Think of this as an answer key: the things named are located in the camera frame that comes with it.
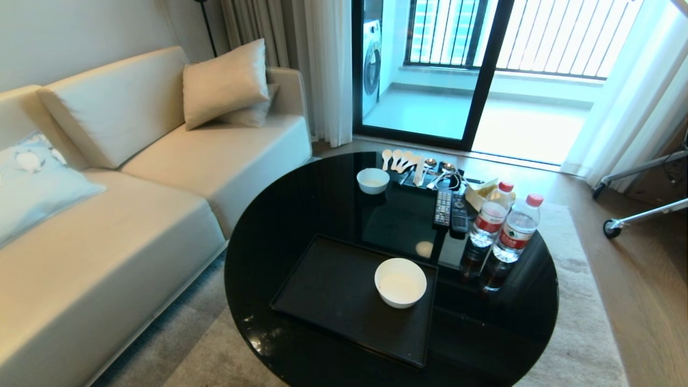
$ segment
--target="round coffee table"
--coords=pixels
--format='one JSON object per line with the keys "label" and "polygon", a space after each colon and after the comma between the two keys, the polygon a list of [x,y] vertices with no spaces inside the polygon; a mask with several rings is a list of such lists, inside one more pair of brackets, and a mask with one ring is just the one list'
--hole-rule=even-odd
{"label": "round coffee table", "polygon": [[[360,192],[356,173],[381,165],[375,152],[326,158],[253,200],[232,234],[225,266],[239,332],[291,386],[512,386],[538,360],[557,320],[557,274],[544,241],[536,233],[503,287],[481,292],[461,282],[456,269],[466,241],[432,227],[434,193],[401,187],[396,174],[384,194]],[[422,370],[270,308],[318,233],[438,265]]]}

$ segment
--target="balcony railing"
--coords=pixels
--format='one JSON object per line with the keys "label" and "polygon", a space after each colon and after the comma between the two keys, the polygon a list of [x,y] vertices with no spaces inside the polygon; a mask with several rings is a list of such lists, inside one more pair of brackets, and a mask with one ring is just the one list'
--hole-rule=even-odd
{"label": "balcony railing", "polygon": [[[497,70],[606,79],[643,0],[516,0]],[[477,69],[496,0],[411,0],[405,65]]]}

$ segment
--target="light blue pillow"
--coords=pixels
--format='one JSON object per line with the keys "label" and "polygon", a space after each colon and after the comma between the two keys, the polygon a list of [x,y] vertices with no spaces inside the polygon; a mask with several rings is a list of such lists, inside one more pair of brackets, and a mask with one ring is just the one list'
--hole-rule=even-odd
{"label": "light blue pillow", "polygon": [[79,172],[41,132],[0,151],[0,248],[33,226],[104,192]]}

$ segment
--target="cream leather sofa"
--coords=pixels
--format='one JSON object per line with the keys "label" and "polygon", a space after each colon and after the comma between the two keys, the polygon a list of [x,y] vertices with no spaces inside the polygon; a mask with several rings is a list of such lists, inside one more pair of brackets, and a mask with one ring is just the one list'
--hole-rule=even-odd
{"label": "cream leather sofa", "polygon": [[92,383],[311,156],[297,71],[268,70],[265,127],[187,132],[188,62],[168,48],[0,94],[0,149],[39,129],[107,186],[0,249],[0,386]]}

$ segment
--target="white bowl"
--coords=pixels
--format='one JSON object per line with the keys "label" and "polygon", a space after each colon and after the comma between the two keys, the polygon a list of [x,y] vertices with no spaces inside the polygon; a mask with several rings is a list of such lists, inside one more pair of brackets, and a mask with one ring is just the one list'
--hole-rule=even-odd
{"label": "white bowl", "polygon": [[394,308],[405,309],[425,294],[427,280],[413,261],[391,258],[375,270],[375,287],[383,301]]}
{"label": "white bowl", "polygon": [[379,168],[366,168],[356,175],[361,191],[368,195],[381,194],[389,183],[389,174]]}

